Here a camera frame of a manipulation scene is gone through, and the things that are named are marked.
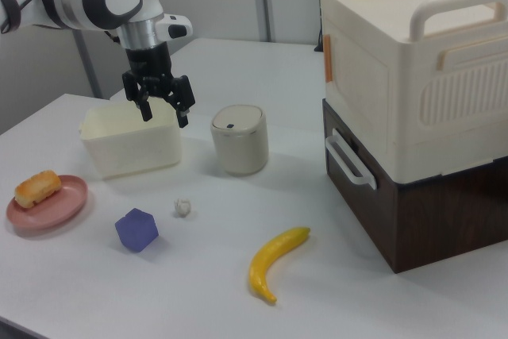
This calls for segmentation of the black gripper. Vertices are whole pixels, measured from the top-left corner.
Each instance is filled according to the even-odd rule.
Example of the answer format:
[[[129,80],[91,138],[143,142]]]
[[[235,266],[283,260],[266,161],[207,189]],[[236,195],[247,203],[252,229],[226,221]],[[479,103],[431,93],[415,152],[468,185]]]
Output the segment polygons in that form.
[[[151,48],[125,50],[130,70],[122,75],[125,96],[136,101],[143,121],[152,119],[148,96],[140,93],[146,87],[149,96],[163,98],[176,111],[180,128],[188,125],[187,114],[195,104],[194,92],[186,75],[174,77],[171,73],[171,58],[166,43]]]

